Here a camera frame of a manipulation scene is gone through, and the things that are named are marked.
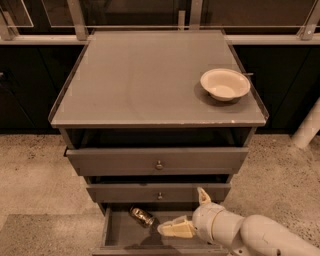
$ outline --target object in drawer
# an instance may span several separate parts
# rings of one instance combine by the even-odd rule
[[[156,219],[150,213],[148,213],[140,208],[137,208],[135,206],[132,206],[130,208],[129,213],[130,213],[131,217],[136,219],[139,222],[139,224],[141,224],[145,228],[151,227]]]

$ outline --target black cabinet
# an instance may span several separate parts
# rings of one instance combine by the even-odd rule
[[[320,96],[320,46],[235,46],[270,118],[260,132],[293,133]]]
[[[0,132],[51,129],[49,112],[82,47],[0,47]]]

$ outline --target chest of drawers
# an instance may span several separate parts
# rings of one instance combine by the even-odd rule
[[[248,95],[217,102],[200,85],[213,68],[241,72],[220,31],[97,31],[50,122],[106,216],[95,255],[226,255],[195,239],[161,238],[130,216],[137,204],[161,221],[190,215],[197,187],[216,202],[231,188],[266,112]]]

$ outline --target white pipe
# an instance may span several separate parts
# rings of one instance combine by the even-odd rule
[[[293,143],[299,148],[305,148],[320,130],[320,98],[310,110],[306,119],[292,137]]]

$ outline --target terrazzo floor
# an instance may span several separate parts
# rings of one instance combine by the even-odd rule
[[[104,218],[59,135],[0,136],[0,255],[91,255]],[[223,205],[268,216],[320,248],[320,137],[254,135]]]

